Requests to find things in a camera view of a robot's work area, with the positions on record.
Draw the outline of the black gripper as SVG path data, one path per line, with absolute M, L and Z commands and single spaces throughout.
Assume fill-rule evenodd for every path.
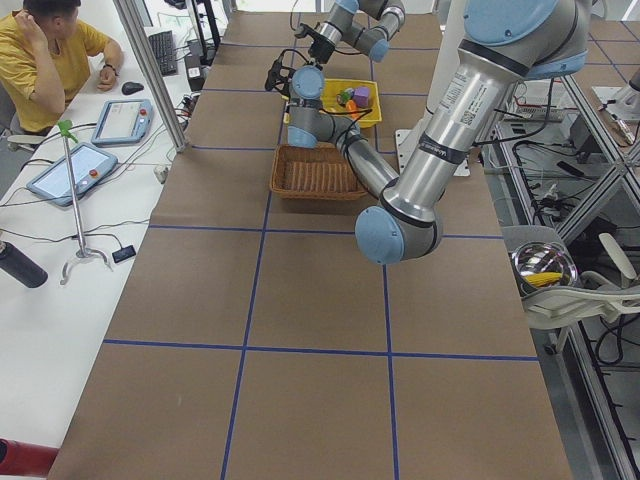
M 326 38 L 316 38 L 309 47 L 309 55 L 316 63 L 327 63 L 334 53 L 334 44 Z

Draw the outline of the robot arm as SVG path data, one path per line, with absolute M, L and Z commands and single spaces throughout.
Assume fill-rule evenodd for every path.
M 326 64 L 340 43 L 379 63 L 404 23 L 402 1 L 338 0 L 324 20 L 314 28 L 300 25 L 298 33 L 312 38 L 309 55 L 317 64 Z
M 523 80 L 579 71 L 586 60 L 592 5 L 588 1 L 469 1 L 461 14 L 459 64 L 427 121 L 406 167 L 393 170 L 361 135 L 356 122 L 328 114 L 322 66 L 340 43 L 379 61 L 401 29 L 399 1 L 337 1 L 316 26 L 307 65 L 288 82 L 290 144 L 336 146 L 378 203 L 357 218 L 362 254 L 386 265 L 432 252 L 442 237 L 436 204 L 506 91 Z

